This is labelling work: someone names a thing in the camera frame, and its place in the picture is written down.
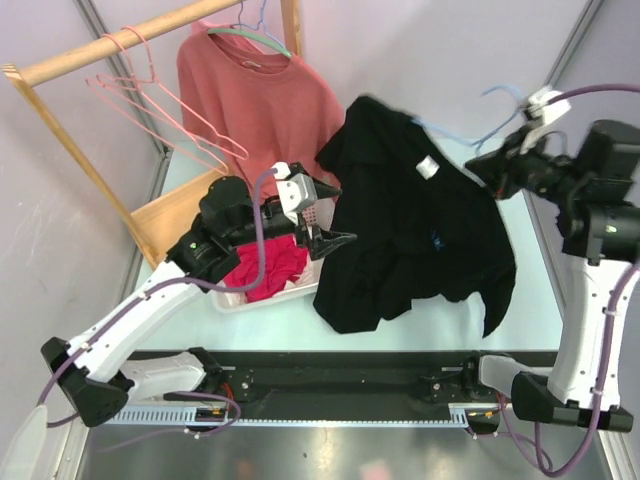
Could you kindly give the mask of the light blue wire hanger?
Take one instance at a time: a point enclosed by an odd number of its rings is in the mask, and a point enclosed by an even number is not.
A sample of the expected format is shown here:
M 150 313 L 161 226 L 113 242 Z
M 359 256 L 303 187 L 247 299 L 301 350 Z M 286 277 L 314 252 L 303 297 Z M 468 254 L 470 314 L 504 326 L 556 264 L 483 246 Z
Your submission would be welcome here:
M 513 108 L 510 113 L 500 121 L 493 121 L 492 119 L 484 120 L 482 122 L 483 126 L 474 136 L 470 136 L 468 133 L 460 134 L 453 132 L 419 116 L 414 116 L 412 123 L 421 127 L 426 133 L 435 134 L 438 138 L 450 140 L 463 147 L 471 148 L 476 154 L 479 154 L 491 139 L 494 139 L 497 134 L 518 117 L 521 113 L 521 103 L 525 99 L 522 90 L 518 86 L 509 83 L 492 85 L 484 89 L 479 94 L 479 97 L 486 98 L 495 94 L 508 97 Z

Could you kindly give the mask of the black t shirt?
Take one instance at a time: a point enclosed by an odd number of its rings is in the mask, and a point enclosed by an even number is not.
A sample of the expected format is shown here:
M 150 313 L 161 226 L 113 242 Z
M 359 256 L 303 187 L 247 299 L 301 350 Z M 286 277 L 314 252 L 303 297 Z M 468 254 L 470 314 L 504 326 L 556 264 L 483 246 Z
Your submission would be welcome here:
M 416 299 L 475 293 L 484 334 L 498 328 L 517 271 L 503 217 L 409 114 L 362 95 L 316 160 L 342 188 L 332 229 L 354 235 L 325 258 L 313 302 L 334 331 L 373 331 Z

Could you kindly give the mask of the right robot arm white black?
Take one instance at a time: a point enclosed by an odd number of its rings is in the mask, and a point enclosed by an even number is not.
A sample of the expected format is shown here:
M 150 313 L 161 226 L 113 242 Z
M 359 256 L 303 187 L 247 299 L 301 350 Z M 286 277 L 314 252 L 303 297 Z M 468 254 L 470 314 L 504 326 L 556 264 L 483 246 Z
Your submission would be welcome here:
M 626 199 L 639 163 L 639 130 L 597 120 L 574 158 L 552 157 L 545 144 L 525 148 L 518 131 L 465 167 L 497 200 L 526 190 L 558 208 L 572 280 L 556 360 L 543 375 L 503 354 L 481 354 L 461 388 L 473 401 L 505 395 L 520 420 L 628 433 L 634 418 L 620 402 L 618 359 L 639 279 L 639 209 Z

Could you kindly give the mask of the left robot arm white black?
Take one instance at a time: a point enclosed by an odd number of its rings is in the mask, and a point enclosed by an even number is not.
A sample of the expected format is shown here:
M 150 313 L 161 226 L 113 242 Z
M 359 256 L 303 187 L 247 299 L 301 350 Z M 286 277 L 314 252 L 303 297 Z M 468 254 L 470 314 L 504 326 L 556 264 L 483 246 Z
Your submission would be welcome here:
M 268 277 L 266 242 L 288 236 L 320 260 L 355 235 L 310 224 L 304 212 L 341 189 L 312 177 L 299 163 L 277 162 L 252 187 L 238 176 L 213 181 L 190 229 L 167 251 L 144 284 L 111 313 L 70 340 L 49 339 L 41 354 L 51 378 L 37 403 L 59 387 L 89 428 L 113 419 L 128 403 L 156 396 L 214 397 L 221 367 L 202 348 L 164 359 L 130 355 L 194 297 L 248 294 Z

